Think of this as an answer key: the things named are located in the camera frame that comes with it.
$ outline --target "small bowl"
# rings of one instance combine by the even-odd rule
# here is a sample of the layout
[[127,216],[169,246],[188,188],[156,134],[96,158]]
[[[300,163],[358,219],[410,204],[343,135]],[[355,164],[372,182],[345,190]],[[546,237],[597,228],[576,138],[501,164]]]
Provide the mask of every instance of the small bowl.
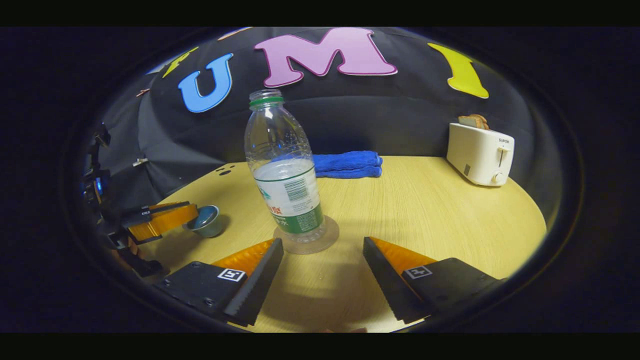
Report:
[[204,223],[198,227],[194,227],[198,218],[193,219],[192,221],[183,225],[183,227],[187,230],[191,230],[194,233],[202,236],[203,238],[212,238],[222,231],[222,223],[220,222],[220,209],[218,209],[215,205],[203,206],[202,208],[198,208],[198,214],[203,209],[212,209],[213,212]]

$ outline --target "white toaster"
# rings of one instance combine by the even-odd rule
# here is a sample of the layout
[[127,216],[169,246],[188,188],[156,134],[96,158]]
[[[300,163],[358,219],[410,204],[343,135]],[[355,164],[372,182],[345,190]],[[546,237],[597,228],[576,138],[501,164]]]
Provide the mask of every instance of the white toaster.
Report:
[[501,186],[511,170],[514,145],[509,135],[452,123],[447,161],[474,184]]

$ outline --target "pink letter m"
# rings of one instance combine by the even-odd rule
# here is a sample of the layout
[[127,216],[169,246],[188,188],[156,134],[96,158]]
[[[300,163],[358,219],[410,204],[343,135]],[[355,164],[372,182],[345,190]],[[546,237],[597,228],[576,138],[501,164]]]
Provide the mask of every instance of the pink letter m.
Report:
[[304,75],[291,68],[289,60],[304,66],[317,76],[329,72],[333,58],[340,51],[344,62],[338,71],[347,75],[393,75],[397,68],[382,57],[371,39],[373,31],[361,28],[329,30],[319,44],[294,35],[282,35],[257,44],[267,58],[269,77],[264,86],[277,88],[302,80]]

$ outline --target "barcode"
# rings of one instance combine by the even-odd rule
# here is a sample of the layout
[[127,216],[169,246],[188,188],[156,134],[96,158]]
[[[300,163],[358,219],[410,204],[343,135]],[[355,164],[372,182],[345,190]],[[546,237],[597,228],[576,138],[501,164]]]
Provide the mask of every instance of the barcode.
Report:
[[287,190],[287,196],[289,201],[297,201],[304,199],[309,194],[307,193],[307,185],[304,179],[296,180],[292,183],[284,184],[285,190]]

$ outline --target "blue towel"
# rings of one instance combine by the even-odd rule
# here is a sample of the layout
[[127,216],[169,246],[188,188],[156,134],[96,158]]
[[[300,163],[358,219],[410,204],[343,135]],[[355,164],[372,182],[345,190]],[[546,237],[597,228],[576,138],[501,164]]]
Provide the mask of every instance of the blue towel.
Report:
[[359,179],[361,177],[379,177],[380,175],[382,175],[381,167],[364,167],[348,170],[316,172],[316,177],[332,177],[334,179]]
[[349,151],[344,154],[314,155],[316,173],[380,167],[382,158],[375,151]]

